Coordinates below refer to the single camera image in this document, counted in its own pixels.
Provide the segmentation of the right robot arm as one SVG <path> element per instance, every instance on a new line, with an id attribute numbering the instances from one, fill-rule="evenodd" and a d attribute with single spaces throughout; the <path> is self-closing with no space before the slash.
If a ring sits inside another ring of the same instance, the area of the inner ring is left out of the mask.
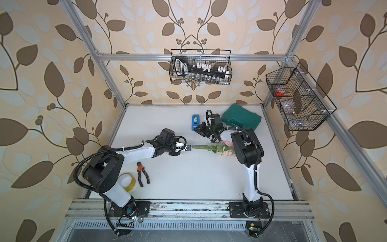
<path id="1" fill-rule="evenodd" d="M 269 194 L 259 190 L 259 168 L 264 157 L 264 149 L 253 129 L 226 127 L 219 114 L 206 111 L 206 121 L 194 131 L 211 141 L 209 146 L 197 146 L 197 149 L 212 151 L 218 155 L 235 156 L 244 166 L 246 183 L 242 193 L 242 212 L 245 217 L 254 218 L 264 209 L 263 197 L 273 200 Z"/>

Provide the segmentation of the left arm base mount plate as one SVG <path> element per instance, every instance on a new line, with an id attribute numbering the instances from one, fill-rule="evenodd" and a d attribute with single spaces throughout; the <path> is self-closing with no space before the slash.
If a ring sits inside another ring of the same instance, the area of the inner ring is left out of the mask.
<path id="1" fill-rule="evenodd" d="M 135 201 L 120 208 L 115 203 L 110 208 L 110 213 L 113 217 L 147 217 L 150 212 L 150 201 Z"/>

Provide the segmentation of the pink flower bouquet green stems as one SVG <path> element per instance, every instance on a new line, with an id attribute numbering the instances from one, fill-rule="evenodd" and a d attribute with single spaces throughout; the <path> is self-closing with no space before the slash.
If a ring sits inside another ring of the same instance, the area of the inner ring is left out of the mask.
<path id="1" fill-rule="evenodd" d="M 193 145 L 192 149 L 211 151 L 220 156 L 236 156 L 232 142 L 220 141 L 211 145 Z"/>

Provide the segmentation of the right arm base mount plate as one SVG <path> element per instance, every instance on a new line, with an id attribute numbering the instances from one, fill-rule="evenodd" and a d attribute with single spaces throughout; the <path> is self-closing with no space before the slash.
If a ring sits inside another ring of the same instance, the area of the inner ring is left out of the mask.
<path id="1" fill-rule="evenodd" d="M 261 201 L 253 203 L 230 202 L 228 210 L 231 218 L 268 219 L 271 216 L 268 204 Z"/>

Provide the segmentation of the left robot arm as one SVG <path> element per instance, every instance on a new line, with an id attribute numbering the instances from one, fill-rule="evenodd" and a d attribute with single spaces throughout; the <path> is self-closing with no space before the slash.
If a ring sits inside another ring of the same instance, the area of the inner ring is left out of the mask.
<path id="1" fill-rule="evenodd" d="M 142 168 L 141 160 L 155 158 L 168 153 L 179 156 L 183 151 L 191 150 L 186 138 L 177 136 L 170 129 L 163 129 L 154 139 L 142 141 L 140 145 L 122 148 L 101 147 L 98 152 L 84 158 L 73 171 L 74 182 L 99 194 L 105 202 L 110 202 L 121 217 L 139 214 L 135 199 L 119 181 L 122 168 L 136 163 L 140 172 L 150 182 L 148 174 Z"/>

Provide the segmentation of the blue tape dispenser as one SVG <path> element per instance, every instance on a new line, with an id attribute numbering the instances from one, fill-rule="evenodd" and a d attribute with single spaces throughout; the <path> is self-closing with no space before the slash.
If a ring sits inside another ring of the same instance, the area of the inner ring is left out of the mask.
<path id="1" fill-rule="evenodd" d="M 199 125 L 200 125 L 200 116 L 199 115 L 192 115 L 191 130 L 194 131 L 195 128 L 197 128 Z"/>

